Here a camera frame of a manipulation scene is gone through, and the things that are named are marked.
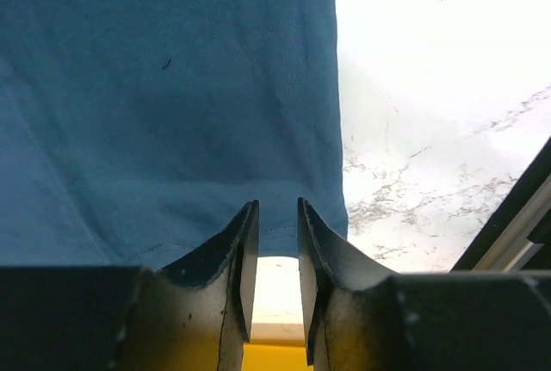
blue fabric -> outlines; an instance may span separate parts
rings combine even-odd
[[[159,268],[261,203],[345,234],[334,0],[0,0],[0,263]]]

yellow surface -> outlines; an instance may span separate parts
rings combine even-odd
[[[313,371],[304,347],[246,343],[242,371]]]

yellow base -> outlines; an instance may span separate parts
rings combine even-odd
[[[242,371],[312,371],[304,347],[246,343]]]

black plastic bracket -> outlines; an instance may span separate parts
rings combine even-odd
[[[551,369],[549,273],[398,275],[304,199],[298,245],[315,371]]]

white countertop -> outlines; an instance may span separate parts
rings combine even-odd
[[[548,2],[337,0],[352,244],[453,266],[551,135]],[[260,259],[253,336],[302,338],[298,280]]]

